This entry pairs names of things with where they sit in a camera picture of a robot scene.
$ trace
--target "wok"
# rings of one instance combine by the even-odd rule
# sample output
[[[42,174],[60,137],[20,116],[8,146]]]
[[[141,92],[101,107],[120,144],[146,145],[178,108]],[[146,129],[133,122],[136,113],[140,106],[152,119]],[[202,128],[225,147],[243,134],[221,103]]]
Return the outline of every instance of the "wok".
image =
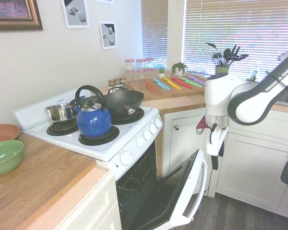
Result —
[[[139,91],[126,90],[123,87],[113,87],[112,89],[120,88],[121,91],[115,91],[104,96],[106,100],[106,108],[110,111],[113,117],[125,117],[133,114],[138,109],[144,98],[144,94]],[[83,98],[81,103],[100,103],[97,96]]]

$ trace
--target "orange bowl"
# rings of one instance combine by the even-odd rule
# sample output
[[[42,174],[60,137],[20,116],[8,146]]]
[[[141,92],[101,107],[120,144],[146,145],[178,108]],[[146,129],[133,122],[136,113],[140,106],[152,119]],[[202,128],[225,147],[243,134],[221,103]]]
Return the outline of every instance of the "orange bowl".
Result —
[[[20,130],[19,127],[10,124],[0,124],[0,141],[14,140]]]

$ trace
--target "window blinds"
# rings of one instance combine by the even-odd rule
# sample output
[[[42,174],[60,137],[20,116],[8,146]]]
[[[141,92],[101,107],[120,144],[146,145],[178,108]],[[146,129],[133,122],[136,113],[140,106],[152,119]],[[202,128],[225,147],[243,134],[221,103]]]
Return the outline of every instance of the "window blinds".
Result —
[[[167,66],[168,0],[141,0],[142,50],[144,58],[155,58],[154,67]]]
[[[213,43],[223,54],[240,46],[229,72],[248,79],[258,63],[257,78],[273,70],[277,57],[288,50],[288,0],[187,0],[182,61],[190,71],[215,73]]]

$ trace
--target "wooden floor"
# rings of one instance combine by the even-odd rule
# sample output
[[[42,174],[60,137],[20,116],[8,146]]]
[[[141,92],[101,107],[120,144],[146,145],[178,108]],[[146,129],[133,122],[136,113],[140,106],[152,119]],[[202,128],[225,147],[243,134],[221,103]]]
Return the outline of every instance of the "wooden floor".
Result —
[[[203,197],[190,224],[172,230],[288,230],[288,218],[216,194]]]

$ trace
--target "green bowl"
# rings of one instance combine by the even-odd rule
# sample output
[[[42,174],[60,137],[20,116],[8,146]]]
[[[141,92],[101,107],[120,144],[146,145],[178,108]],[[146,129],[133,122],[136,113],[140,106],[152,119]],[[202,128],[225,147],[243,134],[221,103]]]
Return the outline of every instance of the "green bowl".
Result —
[[[0,175],[15,169],[23,159],[24,144],[18,140],[0,142]]]

